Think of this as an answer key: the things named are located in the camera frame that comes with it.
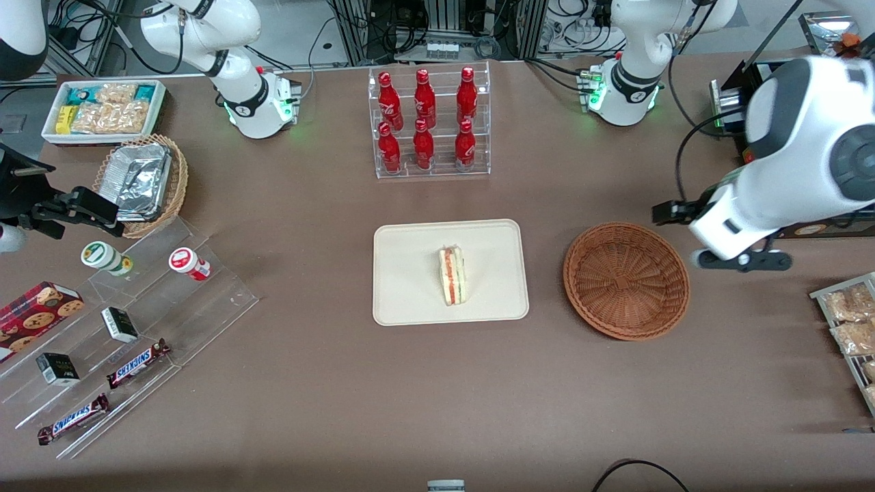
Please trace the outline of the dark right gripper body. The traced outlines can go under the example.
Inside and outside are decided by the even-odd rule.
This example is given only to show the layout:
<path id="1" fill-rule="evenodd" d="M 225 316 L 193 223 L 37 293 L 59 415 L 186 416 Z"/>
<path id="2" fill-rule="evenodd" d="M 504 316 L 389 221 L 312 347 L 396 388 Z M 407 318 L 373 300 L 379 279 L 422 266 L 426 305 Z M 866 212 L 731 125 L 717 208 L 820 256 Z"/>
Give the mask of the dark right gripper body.
<path id="1" fill-rule="evenodd" d="M 18 226 L 19 215 L 29 214 L 34 205 L 56 196 L 46 177 L 55 167 L 16 152 L 4 143 L 1 150 L 1 221 Z"/>

